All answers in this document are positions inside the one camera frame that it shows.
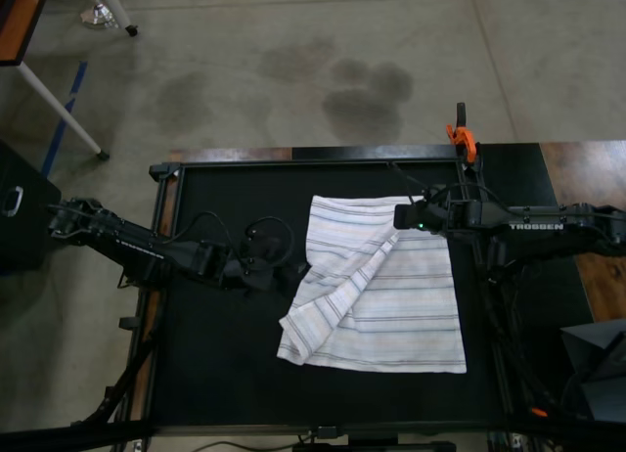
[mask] striped towel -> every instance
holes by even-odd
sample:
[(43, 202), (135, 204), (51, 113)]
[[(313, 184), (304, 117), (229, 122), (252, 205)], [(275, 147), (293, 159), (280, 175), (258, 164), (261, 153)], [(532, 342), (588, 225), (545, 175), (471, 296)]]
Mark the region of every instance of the striped towel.
[(396, 230), (395, 205), (407, 202), (313, 198), (311, 269), (280, 321), (278, 357), (355, 371), (466, 371), (447, 242)]

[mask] white table leg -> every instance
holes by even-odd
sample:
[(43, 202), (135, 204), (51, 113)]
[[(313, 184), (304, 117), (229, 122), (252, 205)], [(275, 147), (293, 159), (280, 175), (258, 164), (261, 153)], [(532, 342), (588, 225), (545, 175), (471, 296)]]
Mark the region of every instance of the white table leg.
[(131, 36), (136, 36), (137, 25), (131, 24), (128, 15), (126, 15), (126, 11), (121, 6), (119, 0), (105, 0), (105, 2), (109, 6), (109, 10), (111, 10), (111, 12), (113, 13), (117, 24), (119, 24), (126, 31), (128, 31), (128, 34), (130, 34)]
[(34, 88), (39, 95), (50, 105), (62, 118), (63, 120), (71, 127), (78, 137), (80, 137), (85, 143), (96, 153), (100, 160), (108, 160), (109, 154), (103, 151), (96, 141), (94, 141), (87, 131), (85, 131), (78, 121), (74, 119), (74, 117), (69, 114), (69, 112), (64, 108), (64, 106), (55, 98), (55, 96), (46, 88), (39, 78), (28, 68), (25, 63), (21, 63), (18, 66), (18, 70), (22, 73), (23, 78), (26, 79), (26, 82), (30, 84), (32, 88)]

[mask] black cabinet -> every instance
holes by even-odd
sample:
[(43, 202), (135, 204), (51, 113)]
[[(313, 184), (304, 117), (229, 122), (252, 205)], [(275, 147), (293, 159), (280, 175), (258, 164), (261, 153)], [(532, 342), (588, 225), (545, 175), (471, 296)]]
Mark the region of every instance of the black cabinet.
[(34, 269), (50, 244), (52, 214), (61, 191), (0, 140), (0, 269)]

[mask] wooden surface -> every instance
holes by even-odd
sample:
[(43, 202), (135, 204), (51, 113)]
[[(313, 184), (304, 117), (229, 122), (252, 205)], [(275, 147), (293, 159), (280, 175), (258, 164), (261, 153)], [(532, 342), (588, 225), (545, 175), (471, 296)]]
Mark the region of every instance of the wooden surface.
[(22, 62), (24, 43), (27, 44), (39, 17), (42, 0), (16, 0), (0, 31), (0, 63), (17, 65)]
[[(178, 185), (178, 177), (172, 175), (167, 181), (165, 188), (165, 201), (163, 203), (162, 218), (158, 223), (158, 231), (162, 235), (169, 236), (172, 232), (172, 222), (174, 218), (174, 208), (176, 206), (176, 188)], [(142, 333), (142, 340), (146, 339), (151, 329), (155, 325), (158, 308), (161, 305), (164, 294), (159, 291), (150, 291), (148, 299), (148, 307), (146, 309), (146, 320)], [(133, 388), (133, 398), (130, 409), (130, 419), (141, 420), (144, 418), (144, 408), (146, 407), (146, 398), (148, 397), (148, 385), (150, 384), (150, 374), (152, 366), (152, 354), (148, 356), (146, 362), (137, 373), (135, 379), (135, 387)]]
[[(543, 144), (557, 201), (626, 209), (626, 141)], [(597, 322), (626, 318), (626, 258), (576, 257)]]
[(291, 148), (267, 149), (204, 149), (201, 151), (173, 151), (170, 161), (204, 163), (218, 161), (291, 160)]

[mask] drawer handle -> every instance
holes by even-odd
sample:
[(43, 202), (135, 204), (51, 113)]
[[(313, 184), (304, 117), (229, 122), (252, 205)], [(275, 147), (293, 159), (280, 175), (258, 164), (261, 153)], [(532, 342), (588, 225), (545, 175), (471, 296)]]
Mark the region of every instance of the drawer handle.
[[(16, 215), (18, 213), (18, 210), (20, 210), (20, 204), (22, 204), (22, 197), (23, 197), (23, 188), (21, 186), (16, 186), (15, 188), (7, 191), (7, 196), (4, 199), (4, 202), (2, 203), (2, 211), (0, 213), (2, 213), (2, 215), (5, 215), (7, 217), (13, 217), (14, 215)], [(12, 209), (7, 209), (7, 203), (9, 202), (9, 199), (13, 198), (15, 200), (15, 203), (13, 204), (13, 208)]]

